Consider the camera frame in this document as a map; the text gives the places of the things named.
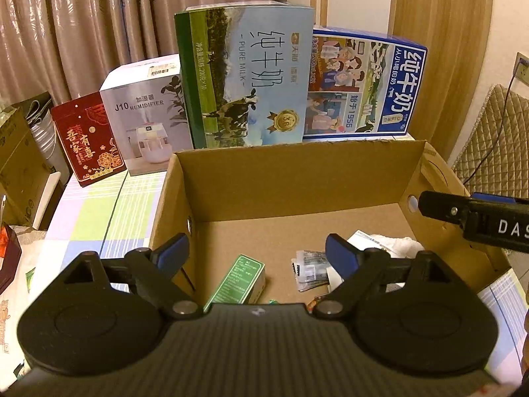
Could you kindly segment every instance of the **tablecloth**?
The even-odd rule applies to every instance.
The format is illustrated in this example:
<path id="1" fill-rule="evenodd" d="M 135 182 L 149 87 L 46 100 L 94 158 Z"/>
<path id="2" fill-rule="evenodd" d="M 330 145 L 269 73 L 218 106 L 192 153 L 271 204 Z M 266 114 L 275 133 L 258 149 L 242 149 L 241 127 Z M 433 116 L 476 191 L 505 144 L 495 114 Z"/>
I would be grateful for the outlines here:
<path id="1" fill-rule="evenodd" d="M 165 174 L 132 177 L 125 171 L 85 188 L 72 178 L 44 240 L 30 299 L 83 251 L 121 258 L 131 249 L 148 246 Z"/>

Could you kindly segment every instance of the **humidifier image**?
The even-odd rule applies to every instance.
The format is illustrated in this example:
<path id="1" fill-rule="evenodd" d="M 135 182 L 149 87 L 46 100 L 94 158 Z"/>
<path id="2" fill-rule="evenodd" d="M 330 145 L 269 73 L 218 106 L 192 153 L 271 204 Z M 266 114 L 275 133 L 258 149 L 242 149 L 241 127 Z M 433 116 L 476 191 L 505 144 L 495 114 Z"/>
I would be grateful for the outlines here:
<path id="1" fill-rule="evenodd" d="M 141 156 L 148 162 L 165 162 L 171 158 L 173 148 L 163 124 L 151 124 L 136 129 Z"/>

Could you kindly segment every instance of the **cardboard box flap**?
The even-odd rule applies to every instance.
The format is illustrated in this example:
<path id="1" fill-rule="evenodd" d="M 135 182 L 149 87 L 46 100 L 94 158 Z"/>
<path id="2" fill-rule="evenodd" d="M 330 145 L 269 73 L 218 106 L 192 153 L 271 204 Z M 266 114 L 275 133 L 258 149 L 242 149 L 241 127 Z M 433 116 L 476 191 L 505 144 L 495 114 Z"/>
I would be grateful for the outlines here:
<path id="1" fill-rule="evenodd" d="M 470 245 L 459 226 L 424 217 L 416 209 L 423 191 L 468 195 L 454 172 L 428 143 L 399 205 L 416 240 L 437 253 L 476 292 L 509 269 L 500 248 Z"/>
<path id="2" fill-rule="evenodd" d="M 182 167 L 176 155 L 171 157 L 167 175 L 170 177 L 166 177 L 163 182 L 160 200 L 154 216 L 153 232 L 149 241 L 151 249 L 158 248 L 175 234 L 186 233 L 190 236 L 193 231 L 194 220 L 187 202 Z M 188 270 L 187 275 L 189 276 L 194 275 L 195 240 L 195 238 L 189 237 L 190 256 L 186 264 L 183 265 L 183 269 Z M 174 282 L 188 294 L 194 291 L 182 273 L 176 275 Z"/>
<path id="3" fill-rule="evenodd" d="M 195 219 L 228 221 L 398 202 L 424 144 L 298 143 L 177 156 Z"/>

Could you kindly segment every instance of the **red gift box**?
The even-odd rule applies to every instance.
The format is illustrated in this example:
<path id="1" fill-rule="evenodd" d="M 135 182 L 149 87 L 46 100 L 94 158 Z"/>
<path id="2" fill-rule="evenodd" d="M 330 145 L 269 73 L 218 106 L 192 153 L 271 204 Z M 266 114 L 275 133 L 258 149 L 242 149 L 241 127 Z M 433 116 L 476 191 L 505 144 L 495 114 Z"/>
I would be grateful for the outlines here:
<path id="1" fill-rule="evenodd" d="M 51 117 L 81 186 L 125 170 L 99 92 L 54 107 Z"/>

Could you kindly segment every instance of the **blue milk box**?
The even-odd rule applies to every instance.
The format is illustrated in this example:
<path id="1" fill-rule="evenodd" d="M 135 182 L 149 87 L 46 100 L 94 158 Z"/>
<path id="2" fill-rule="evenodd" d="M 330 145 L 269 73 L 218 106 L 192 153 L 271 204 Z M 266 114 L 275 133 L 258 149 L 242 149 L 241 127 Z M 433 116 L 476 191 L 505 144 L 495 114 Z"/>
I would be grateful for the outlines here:
<path id="1" fill-rule="evenodd" d="M 175 15 L 195 148 L 302 141 L 313 16 L 276 2 Z"/>
<path id="2" fill-rule="evenodd" d="M 406 39 L 317 27 L 303 139 L 405 135 L 426 57 Z"/>

